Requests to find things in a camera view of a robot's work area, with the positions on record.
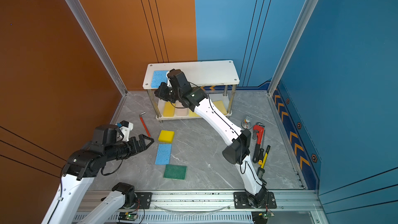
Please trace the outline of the blue sponge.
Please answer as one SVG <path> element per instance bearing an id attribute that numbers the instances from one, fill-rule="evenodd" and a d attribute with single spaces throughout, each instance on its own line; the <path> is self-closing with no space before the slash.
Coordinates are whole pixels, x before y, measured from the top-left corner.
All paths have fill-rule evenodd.
<path id="1" fill-rule="evenodd" d="M 159 144 L 155 165 L 167 165 L 170 162 L 172 144 Z"/>
<path id="2" fill-rule="evenodd" d="M 153 76 L 152 76 L 152 81 L 151 81 L 151 87 L 152 88 L 159 88 L 162 83 L 168 83 L 168 77 L 167 74 L 169 71 L 154 71 Z"/>

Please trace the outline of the long yellow foam sponge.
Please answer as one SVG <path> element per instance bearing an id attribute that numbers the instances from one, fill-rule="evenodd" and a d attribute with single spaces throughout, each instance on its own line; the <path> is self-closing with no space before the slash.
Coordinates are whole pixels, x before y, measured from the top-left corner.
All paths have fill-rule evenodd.
<path id="1" fill-rule="evenodd" d="M 175 106 L 171 102 L 165 102 L 162 116 L 166 118 L 174 117 L 175 109 Z"/>

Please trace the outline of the yellow porous sponge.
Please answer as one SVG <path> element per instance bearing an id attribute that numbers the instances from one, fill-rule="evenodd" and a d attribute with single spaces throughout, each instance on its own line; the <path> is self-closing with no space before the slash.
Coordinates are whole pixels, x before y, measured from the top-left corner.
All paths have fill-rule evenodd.
<path id="1" fill-rule="evenodd" d="M 195 112 L 189 110 L 189 117 L 192 118 L 200 118 L 200 115 L 196 114 Z"/>

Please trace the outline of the small thick yellow sponge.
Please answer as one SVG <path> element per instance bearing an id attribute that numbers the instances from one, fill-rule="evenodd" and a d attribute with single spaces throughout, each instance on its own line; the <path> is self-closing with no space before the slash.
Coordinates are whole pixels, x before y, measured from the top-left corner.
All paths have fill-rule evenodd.
<path id="1" fill-rule="evenodd" d="M 175 132 L 174 131 L 167 131 L 167 130 L 162 130 L 160 132 L 158 141 L 160 143 L 168 143 L 171 144 L 173 142 L 175 136 Z"/>

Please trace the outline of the cream yellow sponge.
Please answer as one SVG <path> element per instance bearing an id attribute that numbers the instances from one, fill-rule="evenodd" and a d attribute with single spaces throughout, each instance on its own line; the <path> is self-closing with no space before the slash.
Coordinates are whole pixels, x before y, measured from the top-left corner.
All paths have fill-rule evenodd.
<path id="1" fill-rule="evenodd" d="M 223 114 L 223 115 L 227 115 L 227 109 L 225 108 L 225 105 L 223 103 L 223 101 L 219 100 L 219 101 L 213 101 L 214 106 Z"/>

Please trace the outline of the green scouring pad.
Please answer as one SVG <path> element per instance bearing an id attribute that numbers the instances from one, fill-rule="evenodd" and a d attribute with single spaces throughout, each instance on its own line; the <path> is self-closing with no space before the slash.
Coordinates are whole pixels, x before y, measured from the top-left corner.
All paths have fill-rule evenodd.
<path id="1" fill-rule="evenodd" d="M 185 180 L 187 173 L 187 166 L 179 166 L 174 164 L 167 164 L 164 171 L 164 178 Z"/>

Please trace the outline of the pale pink sponge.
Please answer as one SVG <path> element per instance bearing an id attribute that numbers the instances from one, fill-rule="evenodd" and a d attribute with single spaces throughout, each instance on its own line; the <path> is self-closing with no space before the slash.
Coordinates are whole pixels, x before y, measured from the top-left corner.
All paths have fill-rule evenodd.
<path id="1" fill-rule="evenodd" d="M 177 107 L 175 109 L 175 116 L 176 117 L 187 117 L 189 116 L 189 109 L 183 107 Z"/>

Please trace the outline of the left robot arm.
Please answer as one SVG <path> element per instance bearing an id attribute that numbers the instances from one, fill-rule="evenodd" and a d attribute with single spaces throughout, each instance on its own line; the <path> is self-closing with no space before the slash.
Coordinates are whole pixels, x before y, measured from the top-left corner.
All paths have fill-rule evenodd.
<path id="1" fill-rule="evenodd" d="M 110 161 L 120 161 L 147 150 L 154 139 L 140 134 L 131 137 L 133 124 L 122 121 L 118 124 L 100 125 L 94 129 L 93 138 L 67 160 L 60 175 L 58 191 L 43 218 L 45 224 L 70 224 L 90 185 L 98 174 L 106 176 L 104 168 Z M 121 221 L 135 221 L 139 211 L 150 207 L 152 194 L 136 193 L 135 187 L 117 183 L 104 200 L 83 220 L 82 224 L 103 224 L 119 209 Z"/>

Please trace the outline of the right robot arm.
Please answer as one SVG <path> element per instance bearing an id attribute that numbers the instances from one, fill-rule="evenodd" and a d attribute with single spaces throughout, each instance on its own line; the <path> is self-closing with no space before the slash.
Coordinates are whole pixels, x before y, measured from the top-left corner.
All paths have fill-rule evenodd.
<path id="1" fill-rule="evenodd" d="M 155 96 L 171 103 L 180 102 L 183 107 L 206 120 L 227 145 L 222 155 L 238 169 L 250 206 L 259 208 L 264 205 L 267 188 L 252 164 L 249 150 L 251 132 L 231 122 L 216 108 L 209 94 L 198 86 L 193 87 L 181 70 L 171 69 L 167 79 L 171 85 L 162 82 L 155 91 Z"/>

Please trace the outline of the white two-tier shelf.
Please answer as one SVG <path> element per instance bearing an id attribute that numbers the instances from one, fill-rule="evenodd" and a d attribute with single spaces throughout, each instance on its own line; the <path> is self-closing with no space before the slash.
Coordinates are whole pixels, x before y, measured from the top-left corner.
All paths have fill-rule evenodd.
<path id="1" fill-rule="evenodd" d="M 197 86 L 202 87 L 209 93 L 212 101 L 223 101 L 228 114 L 232 115 L 232 102 L 235 96 L 236 87 L 239 84 L 239 77 L 232 60 L 224 61 L 200 61 L 200 62 L 179 62 L 179 63 L 153 63 L 147 66 L 144 77 L 143 88 L 147 91 L 155 117 L 158 121 L 189 119 L 192 117 L 163 117 L 165 101 L 154 95 L 156 88 L 151 87 L 154 71 L 170 71 L 171 69 L 181 69 L 187 80 Z"/>

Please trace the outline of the red hex key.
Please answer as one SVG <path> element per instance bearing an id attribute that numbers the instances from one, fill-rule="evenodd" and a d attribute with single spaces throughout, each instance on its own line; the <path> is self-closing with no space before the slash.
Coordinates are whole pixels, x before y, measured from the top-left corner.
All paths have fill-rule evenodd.
<path id="1" fill-rule="evenodd" d="M 140 113 L 140 114 L 139 114 L 139 118 L 140 118 L 140 121 L 141 121 L 141 123 L 142 123 L 142 125 L 143 125 L 143 127 L 144 127 L 144 129 L 145 129 L 145 131 L 146 131 L 146 133 L 147 133 L 147 136 L 148 136 L 148 137 L 151 137 L 151 134 L 150 134 L 150 132 L 149 132 L 149 130 L 148 130 L 148 128 L 147 128 L 147 125 L 145 124 L 144 118 L 143 118 L 143 116 L 144 116 L 145 114 L 146 114 L 146 112 Z"/>

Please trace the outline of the left circuit board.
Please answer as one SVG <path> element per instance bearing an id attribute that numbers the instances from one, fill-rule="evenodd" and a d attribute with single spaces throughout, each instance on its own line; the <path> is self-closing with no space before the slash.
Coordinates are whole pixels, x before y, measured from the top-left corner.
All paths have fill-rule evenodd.
<path id="1" fill-rule="evenodd" d="M 134 212 L 120 212 L 118 216 L 118 222 L 120 223 L 121 221 L 128 221 L 128 222 L 134 222 L 138 219 L 138 215 Z"/>

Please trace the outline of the round metal foot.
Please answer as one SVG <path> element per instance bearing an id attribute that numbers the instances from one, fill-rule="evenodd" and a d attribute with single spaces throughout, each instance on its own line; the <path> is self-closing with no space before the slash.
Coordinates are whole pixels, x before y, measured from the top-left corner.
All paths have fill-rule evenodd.
<path id="1" fill-rule="evenodd" d="M 252 117 L 251 116 L 246 116 L 244 118 L 244 120 L 241 122 L 241 127 L 243 129 L 249 129 L 250 130 L 253 127 Z"/>

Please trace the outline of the red pipe wrench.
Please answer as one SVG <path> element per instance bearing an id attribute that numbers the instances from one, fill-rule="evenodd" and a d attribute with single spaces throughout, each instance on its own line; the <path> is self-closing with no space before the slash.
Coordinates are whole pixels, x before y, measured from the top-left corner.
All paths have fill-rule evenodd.
<path id="1" fill-rule="evenodd" d="M 263 123 L 257 122 L 252 129 L 253 129 L 252 139 L 256 140 L 258 145 L 261 145 L 263 141 L 265 125 Z"/>

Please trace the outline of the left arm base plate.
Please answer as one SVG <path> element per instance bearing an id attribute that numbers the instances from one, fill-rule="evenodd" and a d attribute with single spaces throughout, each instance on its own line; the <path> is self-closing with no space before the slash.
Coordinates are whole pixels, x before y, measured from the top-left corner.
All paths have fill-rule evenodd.
<path id="1" fill-rule="evenodd" d="M 152 192 L 135 192 L 125 195 L 124 209 L 150 209 Z"/>

